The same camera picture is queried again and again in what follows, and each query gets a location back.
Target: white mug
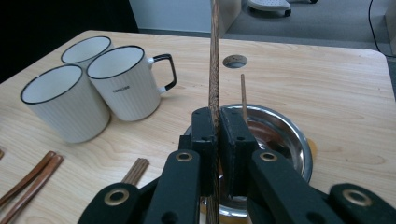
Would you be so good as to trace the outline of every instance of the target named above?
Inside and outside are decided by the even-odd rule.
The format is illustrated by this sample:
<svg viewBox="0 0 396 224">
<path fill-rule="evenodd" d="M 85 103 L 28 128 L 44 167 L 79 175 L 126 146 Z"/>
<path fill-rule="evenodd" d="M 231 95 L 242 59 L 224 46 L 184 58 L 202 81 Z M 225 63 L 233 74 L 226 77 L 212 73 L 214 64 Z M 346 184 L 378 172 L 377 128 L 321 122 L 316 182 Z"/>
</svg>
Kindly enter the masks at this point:
<svg viewBox="0 0 396 224">
<path fill-rule="evenodd" d="M 65 50 L 61 60 L 65 64 L 78 65 L 86 72 L 88 65 L 93 59 L 110 49 L 113 49 L 113 44 L 109 37 L 94 36 L 81 40 Z"/>
<path fill-rule="evenodd" d="M 173 81 L 158 88 L 151 66 L 165 59 L 171 64 Z M 170 54 L 147 59 L 145 51 L 138 46 L 107 51 L 91 62 L 87 74 L 114 114 L 128 121 L 143 119 L 154 112 L 160 104 L 160 94 L 177 83 Z"/>
<path fill-rule="evenodd" d="M 21 100 L 69 143 L 94 138 L 110 120 L 105 102 L 76 65 L 34 78 L 23 88 Z"/>
</svg>

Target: bolt hole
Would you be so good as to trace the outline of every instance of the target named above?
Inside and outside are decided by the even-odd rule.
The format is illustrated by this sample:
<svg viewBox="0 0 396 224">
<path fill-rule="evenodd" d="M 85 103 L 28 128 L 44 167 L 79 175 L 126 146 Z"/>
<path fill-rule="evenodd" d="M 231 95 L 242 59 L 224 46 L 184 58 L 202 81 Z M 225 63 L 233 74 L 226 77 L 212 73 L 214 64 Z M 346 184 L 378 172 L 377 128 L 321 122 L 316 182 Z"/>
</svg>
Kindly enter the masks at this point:
<svg viewBox="0 0 396 224">
<path fill-rule="evenodd" d="M 324 217 L 319 213 L 309 212 L 306 214 L 306 218 L 308 218 L 308 220 L 314 224 L 326 223 L 326 220 L 324 219 Z"/>
<path fill-rule="evenodd" d="M 272 153 L 269 153 L 269 152 L 263 152 L 262 154 L 260 154 L 260 157 L 264 161 L 276 161 L 277 160 L 277 156 Z"/>
<path fill-rule="evenodd" d="M 192 160 L 192 155 L 187 152 L 182 152 L 176 155 L 178 161 L 190 161 Z"/>
<path fill-rule="evenodd" d="M 177 214 L 174 212 L 166 212 L 161 217 L 161 222 L 163 224 L 175 224 L 178 222 Z"/>
<path fill-rule="evenodd" d="M 120 200 L 124 196 L 123 192 L 114 192 L 113 194 L 110 195 L 110 200 L 112 201 L 117 201 Z"/>
<path fill-rule="evenodd" d="M 248 59 L 245 56 L 235 54 L 226 57 L 223 60 L 224 66 L 228 68 L 241 68 L 248 63 Z"/>
<path fill-rule="evenodd" d="M 354 203 L 358 206 L 365 207 L 373 204 L 373 201 L 369 197 L 367 197 L 367 195 L 355 189 L 344 189 L 343 196 L 350 203 Z"/>
</svg>

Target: dark background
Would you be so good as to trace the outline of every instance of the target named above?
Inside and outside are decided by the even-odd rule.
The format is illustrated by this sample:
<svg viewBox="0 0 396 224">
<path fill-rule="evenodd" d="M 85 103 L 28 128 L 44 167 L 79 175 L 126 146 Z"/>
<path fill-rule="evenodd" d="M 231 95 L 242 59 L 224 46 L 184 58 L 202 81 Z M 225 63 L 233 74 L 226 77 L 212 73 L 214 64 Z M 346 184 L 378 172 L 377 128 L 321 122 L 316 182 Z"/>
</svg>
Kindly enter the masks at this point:
<svg viewBox="0 0 396 224">
<path fill-rule="evenodd" d="M 128 0 L 2 1 L 0 83 L 87 30 L 138 33 Z"/>
</svg>

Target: black cable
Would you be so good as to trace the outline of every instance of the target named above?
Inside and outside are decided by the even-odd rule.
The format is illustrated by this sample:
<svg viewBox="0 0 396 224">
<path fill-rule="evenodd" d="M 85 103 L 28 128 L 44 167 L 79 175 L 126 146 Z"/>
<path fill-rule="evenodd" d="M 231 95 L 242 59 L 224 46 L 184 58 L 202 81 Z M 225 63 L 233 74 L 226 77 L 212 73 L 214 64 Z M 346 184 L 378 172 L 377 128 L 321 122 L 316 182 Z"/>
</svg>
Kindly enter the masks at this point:
<svg viewBox="0 0 396 224">
<path fill-rule="evenodd" d="M 378 47 L 378 44 L 376 43 L 373 25 L 371 24 L 371 6 L 372 6 L 372 4 L 373 4 L 373 0 L 370 1 L 370 6 L 369 6 L 369 23 L 370 23 L 370 29 L 371 29 L 372 34 L 373 34 L 373 39 L 374 39 L 374 42 L 375 42 L 376 49 L 377 49 L 380 53 L 382 53 L 382 51 L 381 51 L 381 50 L 379 49 L 379 47 Z M 388 57 L 388 58 L 396 58 L 396 56 L 387 55 L 387 54 L 384 54 L 384 53 L 382 53 L 382 54 L 385 55 L 385 57 Z"/>
</svg>

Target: black mug rim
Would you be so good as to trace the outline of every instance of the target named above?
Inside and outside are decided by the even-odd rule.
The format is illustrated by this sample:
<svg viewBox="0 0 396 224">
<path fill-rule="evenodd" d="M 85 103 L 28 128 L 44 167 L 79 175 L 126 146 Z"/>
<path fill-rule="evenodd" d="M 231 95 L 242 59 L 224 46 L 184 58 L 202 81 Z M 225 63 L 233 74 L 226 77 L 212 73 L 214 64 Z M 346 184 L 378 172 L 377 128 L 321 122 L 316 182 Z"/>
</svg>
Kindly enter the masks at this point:
<svg viewBox="0 0 396 224">
<path fill-rule="evenodd" d="M 140 59 L 139 59 L 136 63 L 134 63 L 132 66 L 130 66 L 130 67 L 128 67 L 127 69 L 125 69 L 125 71 L 119 72 L 119 73 L 117 73 L 116 75 L 113 75 L 113 76 L 110 76 L 110 77 L 92 77 L 92 76 L 90 75 L 90 67 L 91 67 L 91 65 L 92 65 L 94 62 L 96 62 L 96 60 L 98 60 L 99 58 L 101 58 L 101 57 L 107 55 L 108 53 L 110 53 L 110 52 L 112 52 L 112 51 L 114 51 L 114 50 L 117 50 L 117 49 L 127 49 L 127 48 L 141 49 L 141 50 L 142 50 L 142 57 L 140 57 Z M 122 74 L 124 74 L 124 73 L 126 73 L 126 72 L 128 72 L 128 71 L 131 71 L 135 66 L 137 66 L 140 62 L 142 62 L 142 60 L 143 60 L 143 58 L 145 57 L 145 55 L 146 55 L 145 50 L 144 50 L 143 48 L 137 46 L 137 45 L 127 45 L 127 46 L 121 46 L 121 47 L 117 47 L 117 48 L 111 49 L 111 50 L 109 50 L 109 51 L 107 51 L 107 52 L 105 52 L 105 53 L 99 55 L 99 56 L 98 56 L 97 58 L 95 58 L 92 62 L 90 62 L 90 64 L 89 64 L 88 67 L 87 67 L 87 76 L 88 76 L 89 78 L 97 79 L 97 80 L 110 79 L 110 78 L 113 78 L 113 77 L 118 77 L 118 76 L 120 76 L 120 75 L 122 75 Z"/>
<path fill-rule="evenodd" d="M 27 102 L 27 101 L 23 100 L 23 93 L 26 91 L 26 89 L 27 89 L 33 82 L 35 82 L 35 81 L 38 80 L 39 78 L 41 78 L 41 77 L 47 75 L 48 73 L 50 73 L 50 72 L 52 72 L 52 71 L 54 71 L 54 70 L 62 69 L 62 68 L 65 68 L 65 67 L 77 67 L 77 68 L 79 68 L 79 77 L 78 77 L 77 81 L 76 81 L 73 85 L 71 85 L 66 91 L 63 91 L 62 93 L 60 93 L 60 94 L 58 94 L 58 95 L 56 95 L 56 96 L 54 96 L 54 97 L 51 97 L 51 98 L 49 98 L 48 100 L 44 100 L 44 101 L 39 101 L 39 102 Z M 64 95 L 64 94 L 66 94 L 66 93 L 69 92 L 70 90 L 72 90 L 72 89 L 81 81 L 83 75 L 84 75 L 84 74 L 83 74 L 82 68 L 81 68 L 80 66 L 78 66 L 78 65 L 75 65 L 75 64 L 64 64 L 64 65 L 61 65 L 61 66 L 58 66 L 58 67 L 51 68 L 50 70 L 48 70 L 48 71 L 42 73 L 41 75 L 39 75 L 39 76 L 33 78 L 31 81 L 29 81 L 29 82 L 23 87 L 23 89 L 22 89 L 22 91 L 21 91 L 21 94 L 20 94 L 21 101 L 23 101 L 23 102 L 24 102 L 25 104 L 27 104 L 27 105 L 40 105 L 40 104 L 44 104 L 44 103 L 46 103 L 46 102 L 52 101 L 52 100 L 54 100 L 54 99 L 56 99 L 56 98 L 58 98 L 58 97 L 60 97 L 60 96 L 62 96 L 62 95 Z"/>
<path fill-rule="evenodd" d="M 72 62 L 72 63 L 82 63 L 82 62 L 86 62 L 86 61 L 88 61 L 88 60 L 90 60 L 90 59 L 93 59 L 93 58 L 95 58 L 95 57 L 98 57 L 98 55 L 103 54 L 103 53 L 108 49 L 108 47 L 110 47 L 110 45 L 111 45 L 111 39 L 110 39 L 108 36 L 105 36 L 105 35 L 97 35 L 97 36 L 92 36 L 92 37 L 89 37 L 89 38 L 80 40 L 80 41 L 78 41 L 76 44 L 74 44 L 74 45 L 70 46 L 69 48 L 67 48 L 67 49 L 64 51 L 64 53 L 62 53 L 62 55 L 61 55 L 61 61 L 62 61 L 63 63 L 66 63 L 66 64 L 71 64 L 71 63 L 69 63 L 69 62 L 65 62 L 65 61 L 64 61 L 64 55 L 66 54 L 66 52 L 69 51 L 71 48 L 73 48 L 73 47 L 74 47 L 75 45 L 77 45 L 77 44 L 80 44 L 80 43 L 82 43 L 82 42 L 84 42 L 84 41 L 87 41 L 87 40 L 90 40 L 90 39 L 93 39 L 93 38 L 97 38 L 97 37 L 106 38 L 106 39 L 108 40 L 107 46 L 106 46 L 102 51 L 100 51 L 98 54 L 93 55 L 91 58 L 87 58 L 87 59 L 84 59 L 84 60 L 81 60 L 81 61 L 77 61 L 77 62 Z"/>
</svg>

